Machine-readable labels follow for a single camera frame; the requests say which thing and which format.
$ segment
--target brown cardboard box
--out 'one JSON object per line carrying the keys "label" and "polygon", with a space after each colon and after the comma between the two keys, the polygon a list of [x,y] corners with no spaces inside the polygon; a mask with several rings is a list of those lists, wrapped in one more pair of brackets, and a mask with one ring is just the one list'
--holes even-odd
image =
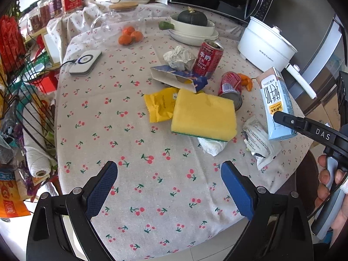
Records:
{"label": "brown cardboard box", "polygon": [[[311,119],[311,120],[320,122],[322,124],[329,124],[330,127],[332,127],[332,123],[331,123],[331,121],[330,121],[330,119],[329,119],[322,104],[320,104],[318,107],[316,107],[306,117]],[[314,141],[309,149],[317,146],[318,144],[319,144],[318,142]]]}
{"label": "brown cardboard box", "polygon": [[334,94],[331,100],[325,104],[324,109],[332,123],[332,128],[339,131],[341,128],[341,117],[338,113],[337,94]]}

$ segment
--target white bowl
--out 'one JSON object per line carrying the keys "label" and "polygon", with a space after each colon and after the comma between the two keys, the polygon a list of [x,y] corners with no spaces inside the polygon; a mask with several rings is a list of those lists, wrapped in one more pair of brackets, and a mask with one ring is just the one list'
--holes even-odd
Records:
{"label": "white bowl", "polygon": [[215,24],[208,20],[207,26],[191,25],[189,23],[178,22],[177,16],[172,15],[170,23],[174,24],[174,29],[178,32],[187,35],[196,35],[196,36],[212,36],[215,30]]}
{"label": "white bowl", "polygon": [[216,37],[194,38],[194,37],[189,37],[189,36],[177,35],[177,34],[174,34],[172,30],[169,30],[169,34],[176,41],[187,44],[187,45],[192,45],[192,46],[201,46],[202,43],[204,42],[204,40],[206,40],[206,39],[215,40],[217,38],[217,36]]}
{"label": "white bowl", "polygon": [[196,35],[190,35],[190,34],[184,34],[182,32],[176,31],[174,29],[169,29],[169,31],[171,31],[173,34],[175,35],[179,35],[182,37],[190,37],[190,38],[196,38],[196,39],[213,39],[213,38],[217,38],[219,36],[219,33],[214,30],[213,35],[211,36],[196,36]]}

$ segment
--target white twine spool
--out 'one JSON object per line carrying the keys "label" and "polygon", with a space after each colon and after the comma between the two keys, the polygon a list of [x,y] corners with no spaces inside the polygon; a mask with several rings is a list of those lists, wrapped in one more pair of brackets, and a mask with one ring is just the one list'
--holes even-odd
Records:
{"label": "white twine spool", "polygon": [[[42,127],[40,125],[41,117],[34,108],[34,103],[28,103],[23,109],[23,124],[28,132],[46,148],[45,140],[40,135]],[[29,172],[33,177],[43,177],[51,172],[51,166],[44,150],[31,138],[23,129],[24,148],[27,152],[27,163]]]}

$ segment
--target yellow sponge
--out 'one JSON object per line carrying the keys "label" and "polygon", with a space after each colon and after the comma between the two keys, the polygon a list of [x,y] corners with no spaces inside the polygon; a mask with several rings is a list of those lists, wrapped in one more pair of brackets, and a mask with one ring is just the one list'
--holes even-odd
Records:
{"label": "yellow sponge", "polygon": [[232,100],[180,89],[174,108],[172,132],[229,141],[237,134]]}

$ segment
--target pot lid knob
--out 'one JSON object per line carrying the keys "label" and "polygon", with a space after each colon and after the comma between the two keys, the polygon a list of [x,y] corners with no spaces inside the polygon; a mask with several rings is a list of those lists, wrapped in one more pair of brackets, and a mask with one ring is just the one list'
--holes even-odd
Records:
{"label": "pot lid knob", "polygon": [[274,26],[274,27],[272,27],[271,29],[272,29],[274,32],[278,33],[278,34],[281,33],[281,29],[280,29],[279,27],[277,27],[277,26]]}
{"label": "pot lid knob", "polygon": [[298,65],[293,65],[294,69],[296,69],[298,72],[300,72],[300,67]]}

